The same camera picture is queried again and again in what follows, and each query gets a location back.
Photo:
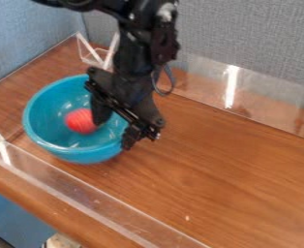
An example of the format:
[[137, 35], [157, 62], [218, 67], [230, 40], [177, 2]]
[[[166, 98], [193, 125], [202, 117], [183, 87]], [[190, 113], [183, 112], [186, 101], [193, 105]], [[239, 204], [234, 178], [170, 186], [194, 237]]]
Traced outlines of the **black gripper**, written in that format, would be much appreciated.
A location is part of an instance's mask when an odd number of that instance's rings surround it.
[[90, 108], [93, 123], [101, 126], [117, 113], [129, 123], [122, 134], [121, 147], [129, 150], [142, 138], [157, 140], [165, 120], [154, 104], [153, 78], [123, 76], [89, 67], [85, 88], [90, 92]]

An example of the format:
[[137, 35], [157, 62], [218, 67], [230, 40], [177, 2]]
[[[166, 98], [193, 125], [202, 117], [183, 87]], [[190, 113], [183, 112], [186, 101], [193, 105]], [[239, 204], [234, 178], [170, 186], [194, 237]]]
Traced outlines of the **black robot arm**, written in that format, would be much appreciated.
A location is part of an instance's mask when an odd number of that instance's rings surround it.
[[177, 0], [30, 0], [50, 8], [86, 13], [98, 11], [117, 20], [118, 47], [113, 69], [90, 67], [85, 88], [90, 92], [91, 116], [102, 125], [117, 114], [127, 122], [121, 148], [142, 139], [155, 140], [165, 119], [153, 95], [170, 94], [157, 87], [159, 76], [170, 75], [167, 63], [177, 58]]

